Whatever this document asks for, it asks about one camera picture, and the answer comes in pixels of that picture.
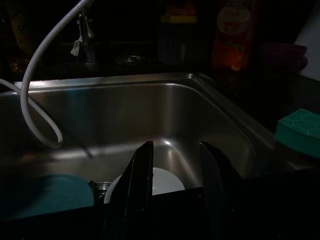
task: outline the white plate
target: white plate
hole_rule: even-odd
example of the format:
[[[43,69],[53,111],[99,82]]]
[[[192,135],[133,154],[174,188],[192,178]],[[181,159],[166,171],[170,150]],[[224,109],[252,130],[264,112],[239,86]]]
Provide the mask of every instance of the white plate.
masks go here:
[[[111,183],[108,190],[106,191],[104,196],[105,204],[108,204],[110,202],[112,192],[120,177],[121,175]],[[153,168],[152,195],[166,194],[181,190],[185,190],[185,187],[176,175],[162,168]]]

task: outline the stainless steel sink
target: stainless steel sink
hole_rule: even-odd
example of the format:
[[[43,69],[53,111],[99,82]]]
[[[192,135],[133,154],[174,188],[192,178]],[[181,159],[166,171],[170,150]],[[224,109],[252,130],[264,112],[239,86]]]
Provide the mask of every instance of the stainless steel sink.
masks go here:
[[[236,120],[235,106],[224,109],[222,96],[198,75],[35,81],[30,95],[61,127],[65,143],[60,149],[41,145],[24,122],[19,97],[0,94],[0,174],[5,183],[48,174],[112,182],[135,149],[150,140],[154,166],[174,173],[186,189],[202,186],[199,141],[224,151],[242,177],[255,162],[252,138]],[[54,139],[37,113],[33,117]]]

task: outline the bottle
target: bottle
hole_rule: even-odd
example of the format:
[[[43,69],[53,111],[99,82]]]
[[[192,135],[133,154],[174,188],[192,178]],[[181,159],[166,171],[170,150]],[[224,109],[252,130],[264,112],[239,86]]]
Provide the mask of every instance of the bottle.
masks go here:
[[[257,23],[258,0],[224,0],[217,16],[212,68],[240,72],[246,69]]]

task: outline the green sponge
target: green sponge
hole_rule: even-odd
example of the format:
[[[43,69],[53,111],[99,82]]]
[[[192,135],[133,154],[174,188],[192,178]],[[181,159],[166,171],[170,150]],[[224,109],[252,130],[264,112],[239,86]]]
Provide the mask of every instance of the green sponge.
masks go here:
[[[297,152],[320,158],[320,115],[305,109],[278,121],[275,138]]]

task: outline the teal plate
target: teal plate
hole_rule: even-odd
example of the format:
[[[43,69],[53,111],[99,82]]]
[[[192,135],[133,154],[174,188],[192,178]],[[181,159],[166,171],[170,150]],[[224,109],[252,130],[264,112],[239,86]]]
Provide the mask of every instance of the teal plate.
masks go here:
[[[48,175],[1,193],[0,219],[21,219],[93,205],[94,195],[86,181],[72,175]]]

